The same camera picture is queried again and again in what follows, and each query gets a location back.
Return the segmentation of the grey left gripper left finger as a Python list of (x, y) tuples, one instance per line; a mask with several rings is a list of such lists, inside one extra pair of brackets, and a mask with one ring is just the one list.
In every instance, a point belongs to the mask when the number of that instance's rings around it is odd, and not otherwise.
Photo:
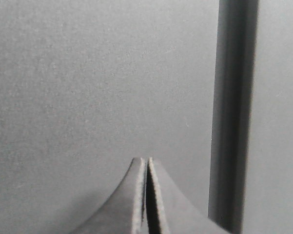
[(117, 188), (73, 234), (139, 234), (144, 212), (146, 163), (133, 158)]

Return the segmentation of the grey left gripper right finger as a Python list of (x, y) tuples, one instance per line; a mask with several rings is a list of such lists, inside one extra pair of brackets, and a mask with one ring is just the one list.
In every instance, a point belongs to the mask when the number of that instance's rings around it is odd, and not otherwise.
[(146, 214), (150, 234), (226, 234), (202, 215), (176, 186), (160, 161), (148, 159)]

